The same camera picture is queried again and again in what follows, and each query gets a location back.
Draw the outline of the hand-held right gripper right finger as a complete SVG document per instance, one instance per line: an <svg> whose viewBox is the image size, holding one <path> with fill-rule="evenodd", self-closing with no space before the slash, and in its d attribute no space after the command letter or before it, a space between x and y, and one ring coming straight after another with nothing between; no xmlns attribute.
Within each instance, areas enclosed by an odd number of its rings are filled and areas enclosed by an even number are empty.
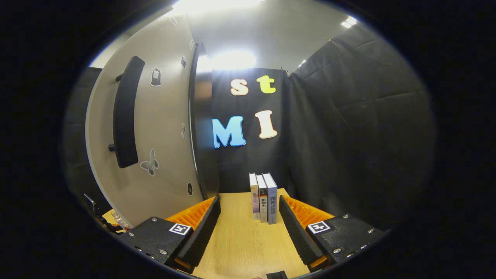
<svg viewBox="0 0 496 279"><path fill-rule="evenodd" d="M346 261L386 234L352 214L335 217L287 195L280 195L279 212L310 272Z"/></svg>

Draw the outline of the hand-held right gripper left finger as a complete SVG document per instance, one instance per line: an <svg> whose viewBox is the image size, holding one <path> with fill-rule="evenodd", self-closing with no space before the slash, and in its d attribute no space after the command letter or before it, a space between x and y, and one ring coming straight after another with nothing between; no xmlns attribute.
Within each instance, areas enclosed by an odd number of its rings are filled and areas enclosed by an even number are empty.
<svg viewBox="0 0 496 279"><path fill-rule="evenodd" d="M118 236L152 261L191 274L200 264L221 213L216 195L166 219L150 217Z"/></svg>

